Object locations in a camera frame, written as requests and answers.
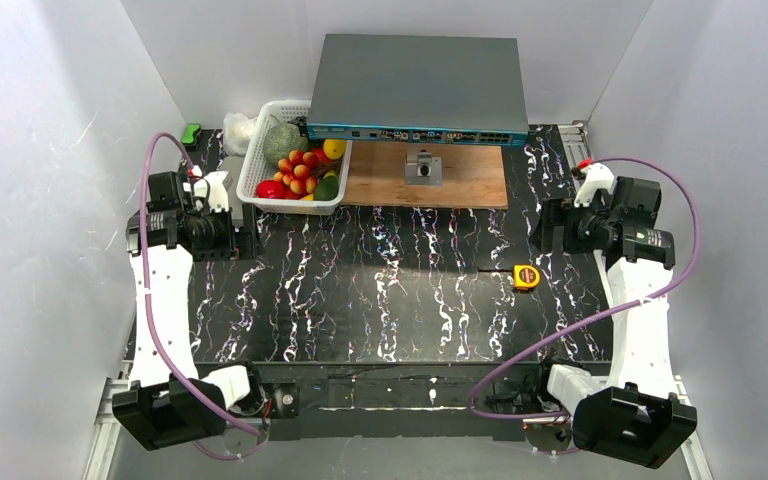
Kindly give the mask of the clear plastic bag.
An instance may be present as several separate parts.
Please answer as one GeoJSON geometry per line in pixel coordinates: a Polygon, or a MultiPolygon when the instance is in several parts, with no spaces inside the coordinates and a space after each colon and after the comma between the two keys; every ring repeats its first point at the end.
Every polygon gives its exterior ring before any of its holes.
{"type": "Polygon", "coordinates": [[[257,120],[242,113],[228,113],[223,120],[223,148],[231,156],[244,156],[253,137],[257,120]]]}

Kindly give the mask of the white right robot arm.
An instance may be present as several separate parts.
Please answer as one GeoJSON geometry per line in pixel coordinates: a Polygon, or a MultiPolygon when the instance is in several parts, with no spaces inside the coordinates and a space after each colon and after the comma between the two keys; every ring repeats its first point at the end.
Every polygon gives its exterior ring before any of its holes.
{"type": "Polygon", "coordinates": [[[580,450],[651,469],[661,467],[697,426],[695,408],[678,399],[669,359],[668,310],[660,289],[672,280],[675,244],[655,226],[659,183],[607,175],[586,180],[573,198],[545,201],[532,243],[548,252],[604,255],[613,301],[613,355],[599,382],[583,366],[551,359],[542,391],[572,416],[580,450]]]}

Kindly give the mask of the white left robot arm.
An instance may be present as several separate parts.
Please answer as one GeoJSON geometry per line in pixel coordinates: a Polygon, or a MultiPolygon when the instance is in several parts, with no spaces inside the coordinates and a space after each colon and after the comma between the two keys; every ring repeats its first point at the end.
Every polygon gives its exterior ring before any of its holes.
{"type": "Polygon", "coordinates": [[[257,418],[268,432],[267,399],[248,361],[202,374],[191,351],[189,280],[197,262],[252,254],[251,234],[234,226],[225,172],[152,174],[148,199],[128,220],[126,250],[136,286],[136,346],[127,390],[112,413],[146,450],[222,434],[229,418],[257,418]]]}

